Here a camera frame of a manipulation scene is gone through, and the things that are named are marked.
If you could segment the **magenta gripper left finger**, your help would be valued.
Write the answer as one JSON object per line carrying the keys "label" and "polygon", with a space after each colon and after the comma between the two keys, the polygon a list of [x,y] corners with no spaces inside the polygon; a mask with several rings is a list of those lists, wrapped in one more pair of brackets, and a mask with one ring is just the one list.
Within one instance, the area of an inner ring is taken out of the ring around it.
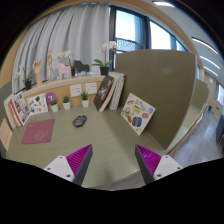
{"label": "magenta gripper left finger", "polygon": [[92,145],[87,145],[67,157],[59,155],[44,170],[81,186],[92,155]]}

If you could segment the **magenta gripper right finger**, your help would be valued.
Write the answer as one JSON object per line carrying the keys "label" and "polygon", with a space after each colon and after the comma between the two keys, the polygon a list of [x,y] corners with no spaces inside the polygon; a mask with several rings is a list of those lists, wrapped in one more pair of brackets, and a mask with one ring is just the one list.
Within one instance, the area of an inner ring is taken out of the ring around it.
{"label": "magenta gripper right finger", "polygon": [[138,144],[135,145],[135,156],[146,184],[182,169],[182,166],[169,155],[160,156]]}

